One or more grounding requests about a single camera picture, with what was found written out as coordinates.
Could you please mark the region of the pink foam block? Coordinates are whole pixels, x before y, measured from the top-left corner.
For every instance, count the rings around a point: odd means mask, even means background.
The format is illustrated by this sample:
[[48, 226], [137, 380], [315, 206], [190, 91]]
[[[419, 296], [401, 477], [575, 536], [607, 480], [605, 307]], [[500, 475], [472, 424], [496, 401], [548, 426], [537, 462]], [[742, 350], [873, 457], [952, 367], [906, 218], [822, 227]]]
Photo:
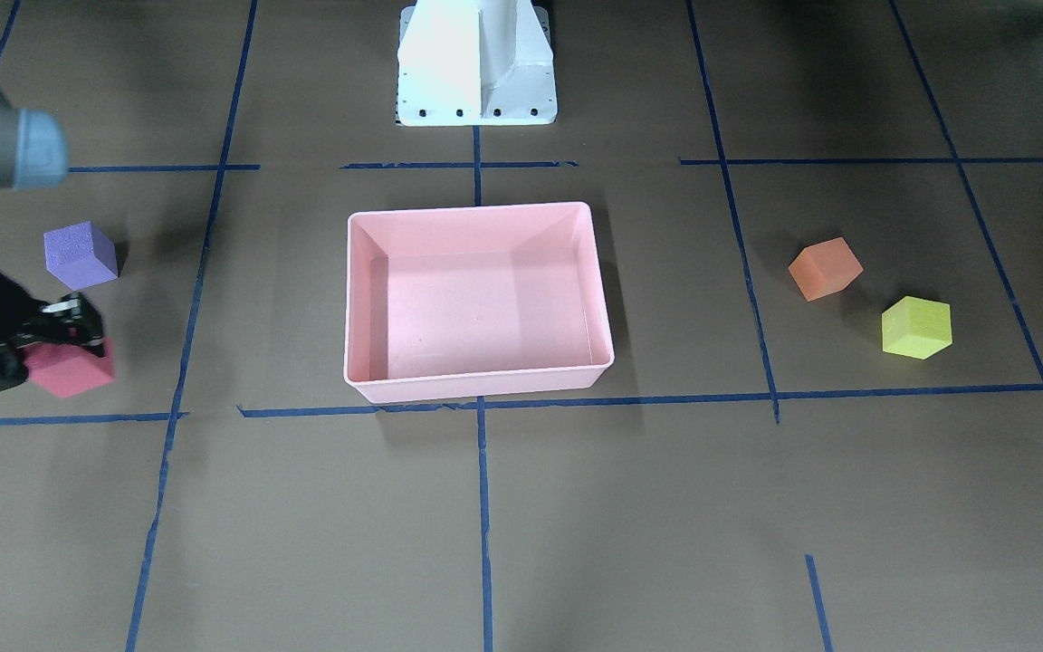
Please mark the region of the pink foam block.
[[22, 351], [30, 383], [58, 399], [81, 395], [104, 387], [116, 377], [111, 339], [103, 340], [103, 356], [73, 345], [37, 343]]

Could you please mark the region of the yellow foam block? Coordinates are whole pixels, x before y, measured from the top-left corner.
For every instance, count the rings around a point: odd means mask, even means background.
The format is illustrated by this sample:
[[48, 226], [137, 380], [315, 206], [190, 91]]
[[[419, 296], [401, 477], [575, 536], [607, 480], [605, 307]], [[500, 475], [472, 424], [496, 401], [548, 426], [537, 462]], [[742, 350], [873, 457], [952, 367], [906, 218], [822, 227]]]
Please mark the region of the yellow foam block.
[[927, 360], [952, 346], [951, 305], [905, 296], [880, 317], [881, 351]]

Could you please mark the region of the pink plastic bin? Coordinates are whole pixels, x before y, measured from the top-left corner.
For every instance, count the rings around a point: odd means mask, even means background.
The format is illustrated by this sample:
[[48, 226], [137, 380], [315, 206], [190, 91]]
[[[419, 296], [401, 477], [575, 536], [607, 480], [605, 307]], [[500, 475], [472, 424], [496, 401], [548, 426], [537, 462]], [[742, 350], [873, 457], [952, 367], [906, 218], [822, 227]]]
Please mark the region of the pink plastic bin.
[[590, 388], [615, 359], [590, 206], [350, 216], [342, 376], [369, 403]]

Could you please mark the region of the purple foam block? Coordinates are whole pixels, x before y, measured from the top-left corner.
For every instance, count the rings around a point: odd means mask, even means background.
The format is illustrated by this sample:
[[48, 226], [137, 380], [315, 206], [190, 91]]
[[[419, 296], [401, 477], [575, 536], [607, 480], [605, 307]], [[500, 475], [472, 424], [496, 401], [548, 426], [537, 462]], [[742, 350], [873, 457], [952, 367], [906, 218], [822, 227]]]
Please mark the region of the purple foam block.
[[43, 235], [46, 271], [78, 292], [120, 276], [116, 247], [91, 220]]

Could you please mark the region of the orange foam block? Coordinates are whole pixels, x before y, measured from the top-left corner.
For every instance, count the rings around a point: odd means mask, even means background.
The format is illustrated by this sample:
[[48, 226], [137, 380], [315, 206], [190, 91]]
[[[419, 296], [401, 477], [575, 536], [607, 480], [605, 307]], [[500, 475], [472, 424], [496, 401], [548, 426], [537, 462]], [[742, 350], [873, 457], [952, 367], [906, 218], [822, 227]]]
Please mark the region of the orange foam block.
[[863, 272], [864, 266], [845, 238], [807, 246], [789, 265], [789, 273], [806, 301], [843, 292]]

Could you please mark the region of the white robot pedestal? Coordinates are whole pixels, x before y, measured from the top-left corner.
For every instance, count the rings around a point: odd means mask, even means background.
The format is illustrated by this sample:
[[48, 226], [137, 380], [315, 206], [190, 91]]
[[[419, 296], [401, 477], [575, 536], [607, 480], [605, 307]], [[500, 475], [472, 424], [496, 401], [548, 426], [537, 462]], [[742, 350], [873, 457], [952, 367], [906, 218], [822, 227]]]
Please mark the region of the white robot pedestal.
[[532, 1], [417, 1], [401, 11], [406, 127], [547, 125], [559, 114], [550, 13]]

